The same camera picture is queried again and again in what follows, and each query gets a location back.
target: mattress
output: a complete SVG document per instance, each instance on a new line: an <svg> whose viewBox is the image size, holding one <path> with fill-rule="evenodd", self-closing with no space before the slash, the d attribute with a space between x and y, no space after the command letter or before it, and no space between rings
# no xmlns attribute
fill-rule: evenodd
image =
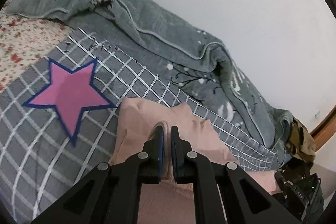
<svg viewBox="0 0 336 224"><path fill-rule="evenodd" d="M55 24L53 34L66 34L57 30L61 28L58 23L31 23ZM90 48L93 35L98 45L106 42L94 31L82 29L55 46L52 43L58 43L57 39L46 41L43 44L44 53L48 53L46 58L71 69L98 58L94 84L116 106L123 97L144 97L167 107L187 102L194 115L210 119L244 170L269 170L273 152L117 47ZM14 41L18 43L22 38L27 43L24 37L25 34ZM24 68L16 72L18 77L14 74L11 84L0 94L0 128L3 129L0 136L0 198L18 223L34 219L93 167L108 161L114 150L118 109L85 113L77 145L73 147L53 110L22 106L48 83L46 58L42 55L34 60L27 58L30 65L20 66Z"/></svg>

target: black branch print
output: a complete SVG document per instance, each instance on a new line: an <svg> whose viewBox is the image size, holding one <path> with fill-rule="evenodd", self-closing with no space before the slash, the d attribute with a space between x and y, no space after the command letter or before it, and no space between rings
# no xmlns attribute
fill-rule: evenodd
<svg viewBox="0 0 336 224"><path fill-rule="evenodd" d="M177 85L179 88L185 87L187 84L192 83L194 81L200 82L200 84L207 84L208 82L212 81L216 83L216 87L212 90L212 92L215 94L216 89L221 88L221 85L217 83L217 81L214 78L211 78L211 74L209 76L201 75L201 72L189 69L180 69L180 66L177 64L173 64L174 69L178 72L174 77L171 77L171 82L174 85ZM180 76L184 75L187 77L187 80L180 80Z"/></svg>

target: pink star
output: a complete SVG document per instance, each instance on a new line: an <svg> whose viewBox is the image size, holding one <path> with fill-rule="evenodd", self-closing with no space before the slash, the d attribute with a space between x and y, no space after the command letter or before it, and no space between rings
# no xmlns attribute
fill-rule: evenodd
<svg viewBox="0 0 336 224"><path fill-rule="evenodd" d="M96 63L97 59L71 71L49 59L50 84L24 105L54 108L70 139L75 143L84 111L115 108L114 104L93 85Z"/></svg>

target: white grid pattern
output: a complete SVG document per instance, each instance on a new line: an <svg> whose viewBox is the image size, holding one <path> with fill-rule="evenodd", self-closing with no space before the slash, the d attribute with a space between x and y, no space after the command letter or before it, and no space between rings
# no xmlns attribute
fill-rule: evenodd
<svg viewBox="0 0 336 224"><path fill-rule="evenodd" d="M85 60L87 60L89 57L91 58L96 58L96 56L93 54L93 52L95 50L90 49L87 50L83 45L82 42L86 41L88 38L90 40L92 39L92 35L94 35L94 32L91 33L86 33L84 30L80 29L80 31L85 35L85 37L83 39L80 39L78 41L76 41L75 39L73 39L72 36L68 36L68 38L73 42L73 47L71 47L71 49L68 52L64 52L59 46L57 46L56 48L58 49L58 51L60 53L62 53L62 57L58 60L58 62L61 62L65 59L70 60L73 64L74 67L73 69L81 66ZM71 53L76 50L76 49L81 49L84 53L85 56L79 61L76 62L72 57L71 57ZM197 114L197 109L198 107L202 107L204 108L201 104L199 104L197 101L193 100L192 98L190 98L187 94L185 94L183 91L178 90L178 93L175 95L171 90L170 90L170 82L168 82L168 84L164 84L160 79L158 75L154 75L152 74L149 70L146 69L145 66L141 66L141 70L139 73L136 73L131 66L129 66L129 63L134 60L133 58L129 57L128 60L126 62L122 61L118 56L116 56L116 51L112 51L110 52L109 50L107 50L104 47L104 50L108 52L108 56L101 60L98 60L98 68L96 69L96 73L101 69L104 68L105 70L107 70L111 75L112 78L105 83L103 80L99 79L98 77L95 77L95 80L99 81L100 83L103 84L103 88L101 89L101 92L104 92L105 90L108 90L113 96L115 96L115 98L117 98L118 102L116 103L116 106L118 106L123 97L125 97L127 95L127 93L131 90L136 96L140 97L140 95L137 93L137 91L134 89L134 84L137 80L139 80L146 88L146 91L144 93L144 95L142 97L146 97L148 92L153 93L157 99L159 103L163 103L164 105L166 105L167 107L172 107L174 105L176 105L177 103L181 103L182 100L180 98L180 96L184 96L185 99L184 101L186 101L187 103L189 102L193 102L194 104L196 104L196 107L193 110L194 115L201 117L200 115ZM110 58L114 58L116 60L118 60L120 63L122 63L122 66L120 67L120 69L117 72L114 72L113 70L111 70L107 65L106 62L110 59ZM122 77L120 77L120 73L123 71L123 69L127 68L134 76L134 79L132 80L132 82L129 84L127 84ZM51 174L53 174L53 176L55 178L57 178L58 180L60 180L61 182L63 182L64 184L68 185L68 186L72 186L73 182L70 181L68 178L66 178L63 174L59 173L57 170L54 169L54 166L57 162L57 160L59 159L59 157L61 155L65 155L66 157L68 157L69 159L77 162L81 168L80 171L78 172L76 179L75 179L75 183L78 182L80 180L80 178L82 177L82 175L84 174L85 170L91 170L92 166L89 166L89 160L93 154L93 152L95 151L95 149L101 151L102 153L105 153L108 156L111 156L111 154L106 151L104 148L100 147L98 145L102 135L104 132L106 132L107 134L110 134L112 136L116 136L115 133L110 132L106 127L108 126L110 120L112 119L113 116L117 117L116 115L116 110L117 109L112 109L109 110L109 116L107 118L107 120L105 121L104 124L100 124L98 121L96 121L95 119L93 119L90 115L88 115L88 113L84 113L83 115L83 119L86 118L88 119L90 122L92 122L93 124L97 125L100 128L100 132L97 135L96 139L94 142L88 140L86 137L82 136L81 134L78 135L78 138L81 139L83 142L87 143L91 148L90 151L88 152L88 154L86 155L84 161L79 159L77 156L71 154L70 152L68 152L67 150L65 150L65 147L68 143L68 138L66 138L62 145L59 145L58 143L56 143L50 136L48 136L47 134L44 133L44 130L48 127L48 125L52 122L53 119L55 119L56 115L53 112L53 110L49 110L49 112L51 113L51 117L48 119L48 121L40 128L37 126L37 124L33 121L33 119L31 119L30 114L33 111L33 109L28 110L27 112L25 112L25 110L23 109L23 107L21 107L21 105L18 103L18 99L20 98L20 96L22 96L26 91L30 92L31 94L33 94L34 92L32 91L31 87L40 79L44 80L46 83L48 82L48 80L45 78L45 75L47 73L47 70L45 70L44 72L40 72L36 66L33 66L34 71L38 74L38 77L36 79L34 79L29 85L24 81L24 79L22 77L20 77L21 82L24 85L24 90L21 91L16 97L11 93L10 87L7 88L7 92L11 97L11 102L10 104L4 109L2 110L0 108L0 121L1 119L5 122L5 124L7 125L7 127L11 130L11 134L6 142L5 145L1 145L1 155L0 155L0 166L1 166L1 162L2 159L4 157L6 157L8 159L8 161L13 165L13 167L16 169L17 174L16 174L16 178L14 181L14 184L11 184L10 181L7 179L7 177L5 176L5 174L3 172L0 172L0 176L2 177L2 179L6 182L6 184L12 189L12 196L10 199L10 204L12 206L12 213L13 216L16 220L16 212L18 212L21 216L23 216L24 218L27 218L27 216L22 213L21 210L19 210L18 208L16 208L15 206L15 197L18 197L23 203L25 203L27 205L27 207L29 209L31 209L33 211L33 218L35 218L40 212L39 212L39 203L41 201L42 196L46 197L51 203L54 202L56 200L56 198L49 193L48 191L45 190L46 184L49 180L49 177ZM141 75L143 74L143 72L146 71L148 72L150 75L152 75L154 77L153 81L151 82L151 84L146 83L145 80L142 79ZM115 94L115 92L112 91L112 89L109 87L110 84L115 80L118 79L123 85L125 85L127 87L126 91L122 94L122 96L118 96ZM164 87L164 92L163 94L160 96L157 92L155 92L155 90L153 90L153 86L155 83L160 83L163 87ZM174 97L174 101L172 103L166 102L165 101L165 95L166 94L170 94ZM8 109L10 109L10 107L12 105L15 105L19 111L23 114L23 118L18 122L17 125L15 125L14 127L11 125L11 123L9 122L9 120L7 119L5 113ZM218 115L216 115L215 113L209 111L208 109L206 109L206 113L203 117L201 118L206 118L210 113L212 113L212 115L215 115L215 119L213 120L213 122L211 123L213 125L213 127L215 129L219 130L219 135L221 135L222 133L226 133L227 134L227 138L226 140L224 140L224 142L228 145L228 147L230 148L231 152L233 153L234 156L236 156L239 161L240 164L242 166L242 168L244 170L269 170L270 164L272 162L272 158L274 157L274 153L268 149L266 149L265 147L261 146L259 143L257 143L256 141L254 141L252 138L250 138L249 136L247 136L243 131L241 131L239 128L235 127L233 124L227 122L226 120L224 120L223 118L219 117ZM217 119L220 118L223 120L223 124L219 127L218 125L215 124L215 122L217 121ZM19 128L20 125L22 125L22 123L24 121L28 121L28 123L38 132L37 136L34 138L34 140L28 145L25 143L25 141L20 137L19 134L16 134L16 129ZM223 127L226 125L226 123L230 124L231 128L229 131L226 131L223 129ZM233 129L237 130L238 133L236 135L232 134ZM43 159L41 159L32 149L34 147L34 145L38 142L39 138L43 136L44 139L53 147L55 147L58 151L56 153L56 155L54 156L54 158L52 159L50 164L47 164L46 162L44 162ZM247 142L243 142L240 139L240 136L244 136L245 138L248 139ZM15 137L18 142L22 145L22 147L26 150L24 159L22 160L20 165L17 165L15 163L15 161L11 158L11 156L9 155L9 153L6 151L12 138ZM236 145L234 146L233 144L228 143L228 138L232 137L234 138L234 140L236 141ZM243 145L243 147L245 148L244 151L242 151L243 149L239 149L238 150L238 145L241 144ZM32 156L38 163L42 163L41 166L46 169L46 173L43 177L42 183L41 185L38 185L37 183L34 182L33 179L31 179L29 177L28 174L26 174L23 171L23 168L27 162L27 159L29 158L29 156ZM25 197L22 196L21 193L19 193L19 191L17 190L17 184L19 182L20 177L22 176L22 178L24 178L34 189L36 189L38 191L38 195L37 198L35 200L34 204L29 203Z"/></svg>

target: pink towel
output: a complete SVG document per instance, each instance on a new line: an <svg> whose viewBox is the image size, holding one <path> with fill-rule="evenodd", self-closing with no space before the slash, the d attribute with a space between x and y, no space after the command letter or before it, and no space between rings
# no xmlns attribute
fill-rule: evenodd
<svg viewBox="0 0 336 224"><path fill-rule="evenodd" d="M194 116L187 103L168 108L143 98L125 98L119 112L115 151L109 163L124 162L129 156L142 151L144 142L152 138L157 125L164 129L162 182L159 185L142 185L138 223L195 223L193 186L177 185L173 178L171 126L178 126L180 138L189 141L194 151L210 161L222 165L228 161L239 162L220 140L210 121ZM271 193L280 190L274 172L249 172L249 175Z"/></svg>

